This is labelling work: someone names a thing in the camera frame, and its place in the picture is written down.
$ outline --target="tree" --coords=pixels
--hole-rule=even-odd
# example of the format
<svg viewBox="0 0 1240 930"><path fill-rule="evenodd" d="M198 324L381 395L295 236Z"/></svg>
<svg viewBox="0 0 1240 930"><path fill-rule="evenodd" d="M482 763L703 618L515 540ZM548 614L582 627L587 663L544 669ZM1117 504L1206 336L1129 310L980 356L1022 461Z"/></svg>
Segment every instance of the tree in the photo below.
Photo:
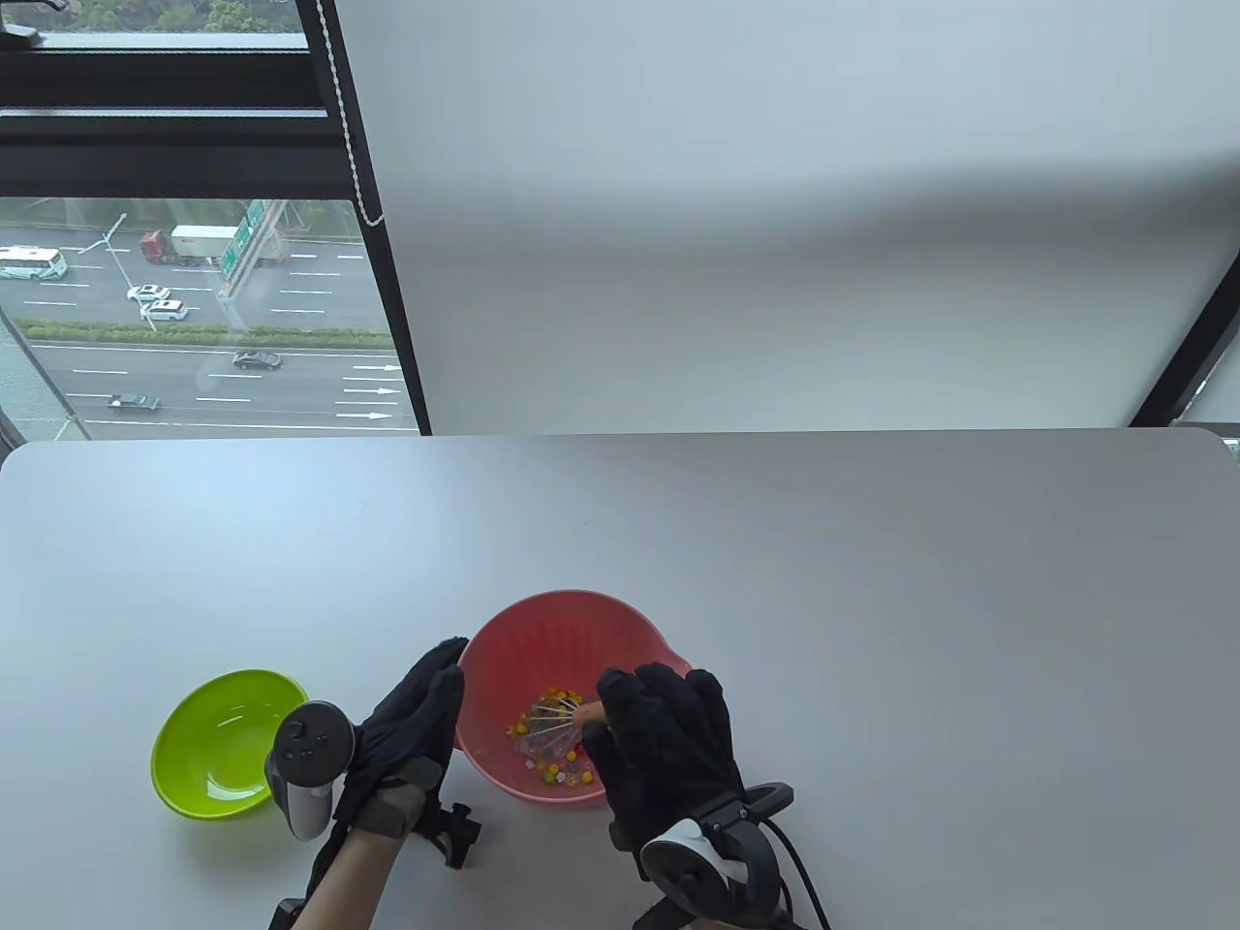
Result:
<svg viewBox="0 0 1240 930"><path fill-rule="evenodd" d="M244 0L211 0L207 32L270 32L267 20L250 15Z"/></svg>
<svg viewBox="0 0 1240 930"><path fill-rule="evenodd" d="M207 20L202 16L192 4L177 2L166 9L159 15L150 26L146 27L148 32L201 32L207 25Z"/></svg>
<svg viewBox="0 0 1240 930"><path fill-rule="evenodd" d="M36 4L4 7L7 22L42 32L300 32L288 0L71 0L56 12Z"/></svg>

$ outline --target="white bus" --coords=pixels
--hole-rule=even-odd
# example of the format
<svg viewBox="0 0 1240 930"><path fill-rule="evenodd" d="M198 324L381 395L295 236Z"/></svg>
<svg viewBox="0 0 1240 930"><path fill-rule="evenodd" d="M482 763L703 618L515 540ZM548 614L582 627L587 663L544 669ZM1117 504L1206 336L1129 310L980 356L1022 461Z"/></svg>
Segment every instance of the white bus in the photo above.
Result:
<svg viewBox="0 0 1240 930"><path fill-rule="evenodd" d="M63 278L69 270L60 249L32 249L25 246L0 248L0 278L47 280Z"/></svg>

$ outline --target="black glove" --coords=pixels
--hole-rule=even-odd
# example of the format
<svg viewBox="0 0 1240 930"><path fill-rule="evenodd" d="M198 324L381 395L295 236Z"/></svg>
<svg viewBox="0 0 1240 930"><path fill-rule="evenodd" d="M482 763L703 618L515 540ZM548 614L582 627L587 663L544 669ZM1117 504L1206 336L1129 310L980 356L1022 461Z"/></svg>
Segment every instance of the black glove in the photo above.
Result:
<svg viewBox="0 0 1240 930"><path fill-rule="evenodd" d="M456 665L469 640L444 640L409 670L404 680L357 728L357 748L336 802L336 825L315 858L309 898L335 861L365 804L412 759L434 760L443 773L453 755L456 718L465 698L465 673ZM438 811L439 784L425 794L424 811Z"/></svg>
<svg viewBox="0 0 1240 930"><path fill-rule="evenodd" d="M599 680L608 722L589 723L583 743L615 815L611 839L632 852L722 794L744 797L732 754L732 719L711 672L686 678L665 665Z"/></svg>

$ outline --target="highway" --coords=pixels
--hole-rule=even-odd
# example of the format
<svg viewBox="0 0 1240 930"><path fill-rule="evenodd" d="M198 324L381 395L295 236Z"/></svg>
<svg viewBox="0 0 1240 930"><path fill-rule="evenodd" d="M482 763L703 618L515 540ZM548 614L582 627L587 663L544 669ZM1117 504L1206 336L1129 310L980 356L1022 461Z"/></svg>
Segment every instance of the highway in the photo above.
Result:
<svg viewBox="0 0 1240 930"><path fill-rule="evenodd" d="M393 353L283 352L278 371L238 371L232 350L36 342L36 357L92 439L418 435ZM118 412L114 393L160 398Z"/></svg>
<svg viewBox="0 0 1240 930"><path fill-rule="evenodd" d="M223 285L218 270L150 264L143 258L140 238L128 232L112 237L117 258L135 285L169 288L172 298L191 308L186 324L227 322L215 299ZM113 257L102 246L81 253L98 239L97 233L71 229L0 227L0 246L58 248L69 264L60 281L0 280L0 308L10 319L140 322L138 305L125 299L128 285ZM274 268L255 268L238 291L237 310L247 326L388 331L361 244L291 244L293 258Z"/></svg>

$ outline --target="grass median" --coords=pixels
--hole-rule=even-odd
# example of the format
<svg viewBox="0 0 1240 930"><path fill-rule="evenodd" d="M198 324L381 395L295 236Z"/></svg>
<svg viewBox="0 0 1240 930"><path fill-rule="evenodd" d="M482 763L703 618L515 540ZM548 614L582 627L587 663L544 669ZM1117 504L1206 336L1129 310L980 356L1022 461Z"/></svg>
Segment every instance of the grass median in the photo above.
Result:
<svg viewBox="0 0 1240 930"><path fill-rule="evenodd" d="M176 322L72 322L17 320L32 342L128 342L157 346L228 346L241 348L396 348L388 332L370 330L293 330L254 326L246 335L227 326L184 326Z"/></svg>

